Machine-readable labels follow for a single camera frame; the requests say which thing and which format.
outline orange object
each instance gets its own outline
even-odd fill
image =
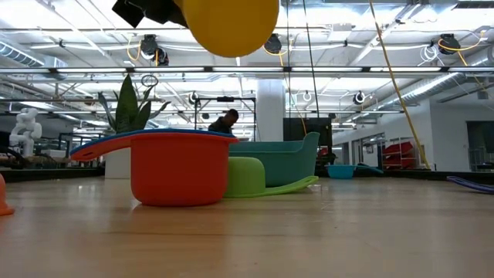
[[[0,216],[11,215],[12,213],[14,213],[14,209],[9,208],[9,206],[5,202],[5,198],[6,198],[5,191],[6,191],[5,180],[3,179],[2,174],[0,174]]]
[[[130,147],[132,193],[143,205],[208,205],[226,192],[228,144],[238,141],[207,131],[145,130],[91,142],[71,158],[89,161]]]

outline wooden floor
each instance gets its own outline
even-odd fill
[[[10,184],[0,277],[494,277],[494,196],[323,179],[304,192],[149,208],[125,181]]]

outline person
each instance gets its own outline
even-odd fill
[[[230,109],[224,117],[219,117],[216,122],[209,125],[208,131],[232,134],[232,126],[238,119],[239,112],[235,109]]]

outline white sculpture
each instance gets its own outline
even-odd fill
[[[21,113],[17,115],[17,124],[10,133],[10,145],[18,146],[19,143],[22,143],[22,156],[25,158],[32,156],[34,140],[41,138],[42,127],[40,123],[36,123],[37,115],[36,109],[23,108]],[[18,133],[22,130],[25,130],[24,133],[19,135]]]

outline plastic toy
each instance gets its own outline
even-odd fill
[[[0,216],[3,215],[11,215],[14,213],[13,208],[9,208],[7,205],[5,198],[6,198],[6,186],[5,186],[5,180],[3,179],[2,174],[0,174]]]
[[[288,185],[314,175],[319,133],[303,141],[241,142],[230,146],[230,157],[257,158],[266,170],[266,186]]]
[[[328,165],[327,173],[330,178],[351,179],[354,177],[354,171],[356,168],[368,169],[375,171],[378,174],[384,174],[384,172],[380,169],[363,165]]]
[[[453,176],[449,176],[446,179],[448,179],[448,181],[456,183],[457,185],[465,186],[466,188],[478,190],[480,192],[485,192],[489,194],[494,194],[494,186],[481,185],[473,181],[467,181],[463,178],[458,178]]]
[[[304,189],[319,178],[309,176],[289,185],[266,188],[262,162],[257,158],[229,158],[226,198],[252,198],[278,195]]]
[[[132,193],[143,205],[208,205],[226,192],[228,144],[238,141],[229,134],[154,129],[105,137],[71,156],[90,161],[130,147]]]

